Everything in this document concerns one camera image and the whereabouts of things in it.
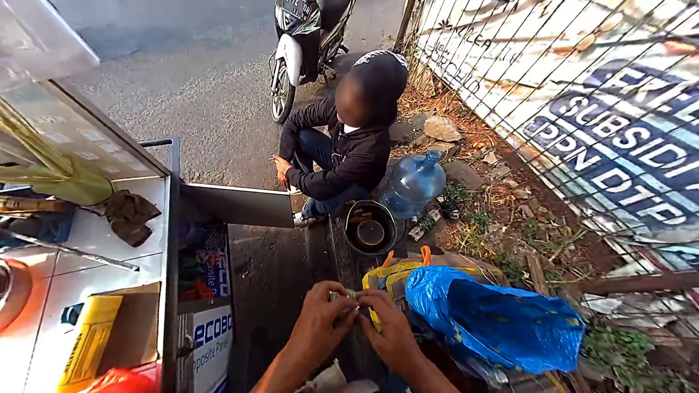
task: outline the red plastic bag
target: red plastic bag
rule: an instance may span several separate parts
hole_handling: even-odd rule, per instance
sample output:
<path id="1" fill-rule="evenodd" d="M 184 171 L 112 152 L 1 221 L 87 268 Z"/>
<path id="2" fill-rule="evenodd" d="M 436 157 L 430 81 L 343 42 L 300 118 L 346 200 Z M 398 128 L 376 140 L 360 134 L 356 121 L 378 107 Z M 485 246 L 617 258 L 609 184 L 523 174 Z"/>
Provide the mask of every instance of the red plastic bag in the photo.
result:
<path id="1" fill-rule="evenodd" d="M 88 393 L 158 393 L 152 379 L 130 370 L 111 369 L 95 382 Z"/>

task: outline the chain-link fence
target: chain-link fence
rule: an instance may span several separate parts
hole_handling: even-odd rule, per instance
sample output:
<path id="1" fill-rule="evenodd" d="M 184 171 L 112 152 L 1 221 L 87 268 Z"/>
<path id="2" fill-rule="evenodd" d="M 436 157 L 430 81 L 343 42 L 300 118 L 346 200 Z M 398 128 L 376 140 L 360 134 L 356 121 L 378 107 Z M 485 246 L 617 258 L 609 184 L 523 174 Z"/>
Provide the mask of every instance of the chain-link fence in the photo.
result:
<path id="1" fill-rule="evenodd" d="M 410 3 L 398 47 L 412 89 L 437 80 L 438 115 L 454 103 L 476 114 L 491 151 L 521 159 L 507 176 L 535 174 L 623 259 L 618 278 L 582 285 L 587 306 L 696 343 L 697 2 Z"/>

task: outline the black bucket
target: black bucket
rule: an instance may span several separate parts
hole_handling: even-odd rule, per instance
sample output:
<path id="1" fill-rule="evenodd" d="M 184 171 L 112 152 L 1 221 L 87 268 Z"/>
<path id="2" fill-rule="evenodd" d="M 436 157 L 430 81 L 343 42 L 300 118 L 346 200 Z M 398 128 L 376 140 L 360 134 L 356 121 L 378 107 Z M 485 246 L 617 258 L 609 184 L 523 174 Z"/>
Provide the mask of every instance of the black bucket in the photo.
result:
<path id="1" fill-rule="evenodd" d="M 345 241 L 354 251 L 369 257 L 387 254 L 398 238 L 391 212 L 371 200 L 352 205 L 347 213 L 344 234 Z"/>

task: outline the dirt ground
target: dirt ground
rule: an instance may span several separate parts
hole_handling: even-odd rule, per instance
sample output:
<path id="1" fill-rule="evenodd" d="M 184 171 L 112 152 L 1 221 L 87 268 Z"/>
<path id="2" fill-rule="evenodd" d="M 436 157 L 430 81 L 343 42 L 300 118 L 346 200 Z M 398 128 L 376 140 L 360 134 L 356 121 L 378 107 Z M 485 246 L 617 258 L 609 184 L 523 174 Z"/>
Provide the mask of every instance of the dirt ground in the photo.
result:
<path id="1" fill-rule="evenodd" d="M 597 234 L 587 231 L 580 218 L 522 161 L 522 158 L 453 90 L 434 79 L 413 80 L 403 95 L 401 121 L 415 121 L 427 113 L 454 121 L 463 138 L 456 154 L 442 166 L 463 162 L 483 182 L 476 190 L 450 183 L 442 195 L 459 205 L 459 220 L 438 222 L 430 234 L 439 246 L 483 259 L 500 267 L 511 281 L 532 288 L 527 257 L 542 266 L 548 285 L 574 283 L 607 273 L 623 261 Z M 444 145 L 433 138 L 404 141 L 391 156 L 424 154 Z"/>

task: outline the asphalt road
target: asphalt road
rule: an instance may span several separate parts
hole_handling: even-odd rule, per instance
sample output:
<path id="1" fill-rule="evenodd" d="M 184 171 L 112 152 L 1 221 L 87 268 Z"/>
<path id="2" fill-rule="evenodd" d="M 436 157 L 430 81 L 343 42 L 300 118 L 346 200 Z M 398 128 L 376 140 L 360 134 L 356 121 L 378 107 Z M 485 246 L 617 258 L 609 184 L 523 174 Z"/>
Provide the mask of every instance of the asphalt road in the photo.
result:
<path id="1" fill-rule="evenodd" d="M 280 133 L 268 95 L 273 1 L 52 2 L 103 62 L 62 82 L 136 140 L 179 136 L 187 181 L 278 188 L 266 160 Z M 392 45 L 402 11 L 402 0 L 358 0 L 345 34 L 350 54 L 336 69 Z M 320 78 L 297 90 L 296 106 L 328 93 Z M 292 202 L 298 209 L 303 200 Z M 306 291 L 329 277 L 311 266 L 298 229 L 231 225 L 229 235 L 236 330 L 229 384 L 247 392 L 289 338 Z"/>
<path id="2" fill-rule="evenodd" d="M 276 47 L 273 4 L 241 0 L 53 0 L 96 51 L 100 67 L 66 78 L 138 140 L 177 135 L 182 177 L 274 188 L 277 151 L 267 59 Z M 358 0 L 345 44 L 390 45 L 401 0 Z M 326 93 L 322 78 L 297 105 Z"/>

